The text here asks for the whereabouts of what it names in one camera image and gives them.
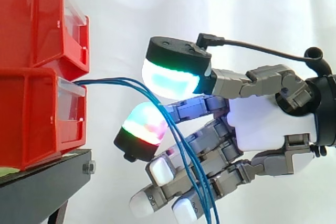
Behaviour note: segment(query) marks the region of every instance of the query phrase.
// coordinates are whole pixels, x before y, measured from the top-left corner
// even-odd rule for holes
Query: red storage bin
[[[89,20],[72,0],[0,0],[0,67],[89,72]]]
[[[86,89],[47,68],[0,68],[0,167],[25,170],[85,144]]]

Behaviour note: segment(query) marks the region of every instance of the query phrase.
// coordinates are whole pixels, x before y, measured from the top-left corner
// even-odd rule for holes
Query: white backdrop
[[[90,17],[90,78],[127,76],[141,80],[150,37],[195,40],[199,32],[296,55],[318,46],[336,69],[336,0],[76,1]],[[303,78],[313,76],[304,63],[244,49],[218,48],[213,54],[215,68],[245,72],[260,65],[286,63]],[[66,224],[175,223],[170,206],[145,219],[135,219],[128,209],[131,196],[150,181],[144,172],[145,163],[125,161],[113,139],[131,110],[144,100],[123,87],[89,87],[85,147],[93,149],[97,171],[91,182],[71,198]],[[181,129],[188,134],[205,121],[187,123]],[[172,143],[168,136],[160,149]],[[221,223],[335,223],[335,181],[336,152],[330,150],[328,157],[315,159],[296,176],[257,177],[251,184],[240,186],[218,202]]]

